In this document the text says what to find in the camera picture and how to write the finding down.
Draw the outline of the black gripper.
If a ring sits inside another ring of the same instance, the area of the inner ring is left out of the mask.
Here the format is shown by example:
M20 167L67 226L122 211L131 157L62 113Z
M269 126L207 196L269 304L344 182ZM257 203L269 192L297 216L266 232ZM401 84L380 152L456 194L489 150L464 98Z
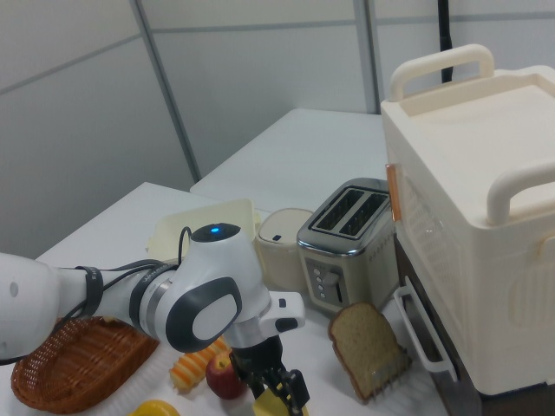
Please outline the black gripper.
M230 358L236 375L259 398L271 383L271 391L288 412L302 412L310 400L303 374L284 369L283 344L278 335L248 348L232 348Z

